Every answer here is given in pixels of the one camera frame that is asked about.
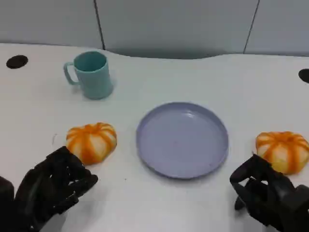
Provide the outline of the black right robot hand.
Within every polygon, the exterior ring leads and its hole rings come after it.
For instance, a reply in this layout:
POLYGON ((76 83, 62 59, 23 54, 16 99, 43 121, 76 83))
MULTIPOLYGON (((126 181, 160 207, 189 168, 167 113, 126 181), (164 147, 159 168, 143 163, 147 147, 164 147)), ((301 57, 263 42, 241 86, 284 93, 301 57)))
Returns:
POLYGON ((280 204, 283 196, 295 190, 292 182, 271 164, 253 154, 230 176, 229 181, 237 193, 235 210, 246 210, 264 226, 283 231, 280 204))

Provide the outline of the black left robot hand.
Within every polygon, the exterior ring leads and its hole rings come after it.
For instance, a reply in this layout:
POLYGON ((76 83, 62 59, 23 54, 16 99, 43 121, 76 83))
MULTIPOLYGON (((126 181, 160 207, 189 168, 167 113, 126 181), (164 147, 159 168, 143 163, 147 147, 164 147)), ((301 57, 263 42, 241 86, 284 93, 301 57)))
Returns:
POLYGON ((62 146, 30 169, 14 198, 17 232, 38 232, 79 202, 98 177, 62 146))

